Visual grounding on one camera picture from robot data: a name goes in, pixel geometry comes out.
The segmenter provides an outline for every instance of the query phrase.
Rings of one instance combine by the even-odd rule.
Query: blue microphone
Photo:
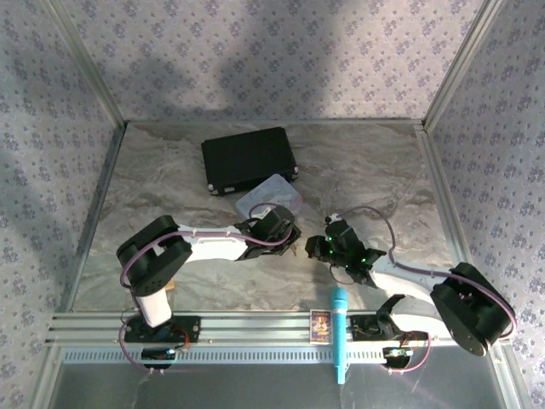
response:
[[[339,385],[344,385],[348,365],[347,310],[347,291],[344,288],[335,288],[331,295],[331,318],[333,321],[333,366],[337,372]]]

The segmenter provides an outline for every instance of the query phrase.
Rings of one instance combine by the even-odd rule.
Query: white robotic arm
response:
[[[394,302],[385,304],[394,331],[450,336],[482,356],[514,327],[513,309],[471,264],[461,262],[447,270],[402,263],[394,260],[392,249],[387,254],[366,248],[338,215],[327,217],[326,223],[326,236],[308,239],[308,256],[345,268],[355,283],[395,294]]]
[[[179,226],[171,216],[161,216],[118,248],[121,285],[131,290],[146,323],[156,328],[172,317],[164,287],[183,264],[282,255],[300,235],[293,215],[281,206],[263,219],[226,228]]]

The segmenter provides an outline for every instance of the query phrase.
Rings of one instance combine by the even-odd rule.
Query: black case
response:
[[[211,194],[250,190],[274,174],[286,181],[298,176],[284,128],[209,139],[201,144]]]

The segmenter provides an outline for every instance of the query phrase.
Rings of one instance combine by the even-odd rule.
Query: floral wallpaper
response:
[[[64,0],[128,120],[422,118],[483,0]]]
[[[0,2],[0,407],[30,403],[110,124],[37,0]]]
[[[545,407],[545,3],[511,0],[433,130],[474,260],[514,305]]]

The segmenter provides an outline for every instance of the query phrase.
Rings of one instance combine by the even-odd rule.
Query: marble surface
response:
[[[293,187],[304,205],[297,217],[300,240],[283,256],[247,262],[204,261],[182,267],[169,295],[174,308],[307,310],[328,308],[337,285],[325,264],[307,258],[307,237],[324,233],[324,217],[366,204],[384,211],[398,239],[399,258],[449,266],[450,256],[431,182],[410,126],[282,124],[300,177]],[[237,193],[212,197],[200,143],[206,139],[273,127],[244,125],[130,125],[123,140],[74,310],[122,310],[129,293],[118,283],[115,251],[158,216],[187,226],[213,228],[238,222]],[[368,213],[347,217],[367,245],[390,245],[384,222]],[[338,279],[349,282],[344,271]],[[387,295],[346,285],[350,308],[380,307]]]

